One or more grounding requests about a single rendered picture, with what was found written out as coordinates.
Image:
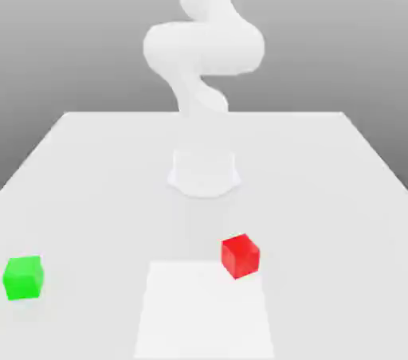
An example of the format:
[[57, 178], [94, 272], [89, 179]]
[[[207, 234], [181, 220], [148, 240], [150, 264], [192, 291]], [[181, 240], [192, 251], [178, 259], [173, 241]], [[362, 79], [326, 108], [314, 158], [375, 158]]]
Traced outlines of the small red cube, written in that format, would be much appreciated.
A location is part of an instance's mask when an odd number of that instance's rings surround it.
[[260, 249], [246, 233], [222, 241], [221, 262], [235, 280], [257, 272], [260, 258]]

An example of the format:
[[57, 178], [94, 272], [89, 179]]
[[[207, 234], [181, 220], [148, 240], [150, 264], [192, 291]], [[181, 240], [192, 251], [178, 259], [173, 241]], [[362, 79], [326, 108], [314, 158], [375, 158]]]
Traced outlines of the small green cube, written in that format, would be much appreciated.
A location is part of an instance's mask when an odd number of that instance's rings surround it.
[[36, 299], [44, 283], [40, 256], [19, 256], [8, 260], [2, 276], [8, 300]]

